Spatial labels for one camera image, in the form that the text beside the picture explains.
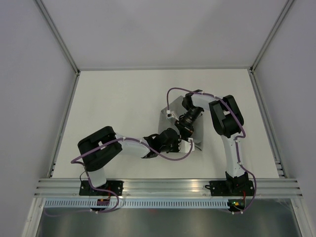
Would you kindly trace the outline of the grey cloth napkin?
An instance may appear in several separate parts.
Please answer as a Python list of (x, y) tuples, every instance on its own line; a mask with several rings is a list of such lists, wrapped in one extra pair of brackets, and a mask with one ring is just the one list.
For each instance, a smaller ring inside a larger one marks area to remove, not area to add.
[[(172, 101), (169, 104), (169, 108), (171, 111), (174, 111), (177, 119), (167, 119), (166, 118), (166, 111), (167, 108), (164, 108), (160, 112), (159, 117), (159, 124), (158, 124), (158, 131), (159, 133), (163, 132), (164, 130), (168, 128), (174, 129), (177, 134), (180, 136), (179, 130), (175, 126), (175, 121), (179, 119), (181, 115), (186, 113), (187, 111), (202, 111), (201, 109), (198, 109), (196, 107), (193, 107), (193, 105), (190, 104), (188, 100), (188, 96), (179, 96), (174, 101)], [(197, 120), (194, 123), (194, 133), (191, 136), (193, 138), (195, 146), (198, 147), (198, 149), (202, 149), (203, 147), (203, 137), (204, 137), (204, 124), (203, 124), (203, 113), (201, 116), (197, 118)]]

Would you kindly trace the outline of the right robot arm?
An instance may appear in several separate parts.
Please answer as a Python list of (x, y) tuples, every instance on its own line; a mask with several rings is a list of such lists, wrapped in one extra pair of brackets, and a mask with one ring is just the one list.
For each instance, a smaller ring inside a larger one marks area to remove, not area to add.
[(205, 110), (210, 111), (213, 127), (221, 136), (225, 149), (227, 168), (223, 189), (230, 195), (249, 189), (249, 176), (242, 165), (239, 140), (245, 137), (244, 120), (234, 97), (219, 98), (196, 90), (185, 95), (182, 106), (187, 112), (175, 121), (181, 138), (188, 140), (194, 133), (193, 124), (198, 116)]

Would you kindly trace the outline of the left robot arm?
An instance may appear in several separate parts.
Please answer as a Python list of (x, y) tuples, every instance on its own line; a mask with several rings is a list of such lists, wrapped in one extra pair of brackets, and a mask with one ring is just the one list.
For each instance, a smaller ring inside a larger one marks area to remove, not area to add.
[(111, 126), (106, 126), (80, 140), (78, 149), (91, 181), (90, 189), (101, 196), (108, 189), (104, 166), (117, 155), (155, 158), (162, 153), (178, 153), (180, 142), (180, 136), (172, 128), (133, 141), (124, 139)]

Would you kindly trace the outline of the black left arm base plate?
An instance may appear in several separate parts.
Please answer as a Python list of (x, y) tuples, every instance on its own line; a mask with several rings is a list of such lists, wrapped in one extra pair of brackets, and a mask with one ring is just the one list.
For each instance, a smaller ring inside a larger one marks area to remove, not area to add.
[(105, 185), (97, 188), (90, 186), (89, 182), (81, 181), (79, 195), (80, 196), (121, 196), (123, 191), (123, 181), (107, 181)]

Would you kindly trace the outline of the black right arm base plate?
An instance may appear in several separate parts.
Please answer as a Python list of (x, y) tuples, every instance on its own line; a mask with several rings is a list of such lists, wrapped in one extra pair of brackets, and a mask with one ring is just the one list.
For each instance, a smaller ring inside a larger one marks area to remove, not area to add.
[(229, 185), (226, 180), (212, 180), (209, 182), (209, 189), (212, 197), (243, 197), (254, 195), (254, 185), (252, 181), (243, 184)]

